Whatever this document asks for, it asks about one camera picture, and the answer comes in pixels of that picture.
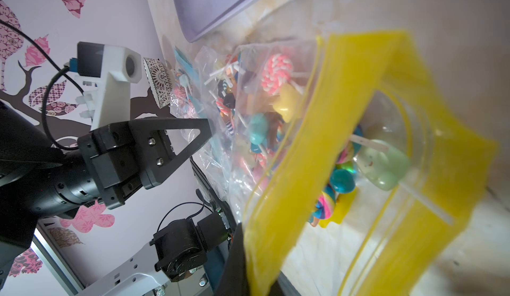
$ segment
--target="screw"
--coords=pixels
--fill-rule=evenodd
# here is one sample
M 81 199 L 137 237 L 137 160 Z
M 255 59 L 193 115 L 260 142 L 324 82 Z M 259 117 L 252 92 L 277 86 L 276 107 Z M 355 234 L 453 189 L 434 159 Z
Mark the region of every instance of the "screw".
M 202 277 L 202 278 L 200 279 L 200 281 L 198 282 L 198 284 L 200 285 L 200 287 L 204 287 L 204 286 L 206 286 L 206 284 L 207 284 L 207 278 Z

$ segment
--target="rainbow lollipop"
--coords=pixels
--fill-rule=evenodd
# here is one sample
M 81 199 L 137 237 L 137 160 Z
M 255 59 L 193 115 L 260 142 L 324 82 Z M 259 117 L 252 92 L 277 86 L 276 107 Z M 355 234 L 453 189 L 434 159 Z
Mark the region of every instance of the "rainbow lollipop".
M 313 213 L 313 216 L 320 220 L 327 220 L 333 215 L 336 205 L 337 200 L 335 192 L 329 187 L 329 185 L 326 185 L 324 190 L 322 190 L 322 195 L 317 200 L 315 205 L 317 210 Z

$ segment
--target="pink swirl lollipop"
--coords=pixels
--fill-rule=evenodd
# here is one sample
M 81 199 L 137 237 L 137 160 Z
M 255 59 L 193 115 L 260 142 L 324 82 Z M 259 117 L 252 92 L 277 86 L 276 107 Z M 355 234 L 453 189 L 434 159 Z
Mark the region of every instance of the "pink swirl lollipop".
M 269 95 L 277 94 L 280 86 L 290 81 L 293 70 L 289 57 L 282 54 L 271 56 L 264 65 L 262 87 Z

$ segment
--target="yellow candy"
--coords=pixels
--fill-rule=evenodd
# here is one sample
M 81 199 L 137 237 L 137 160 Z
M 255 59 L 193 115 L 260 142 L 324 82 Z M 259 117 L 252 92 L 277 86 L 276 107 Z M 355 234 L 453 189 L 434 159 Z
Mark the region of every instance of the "yellow candy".
M 294 116 L 301 94 L 294 87 L 285 83 L 280 88 L 280 95 L 273 103 L 273 109 L 282 115 L 285 122 L 289 122 Z

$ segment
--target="patterned bowl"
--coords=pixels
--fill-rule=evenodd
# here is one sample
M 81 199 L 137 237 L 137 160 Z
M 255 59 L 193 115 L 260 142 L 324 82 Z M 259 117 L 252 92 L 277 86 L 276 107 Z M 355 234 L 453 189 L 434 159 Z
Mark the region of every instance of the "patterned bowl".
M 159 59 L 144 58 L 143 65 L 156 104 L 160 109 L 169 105 L 174 83 L 171 72 Z

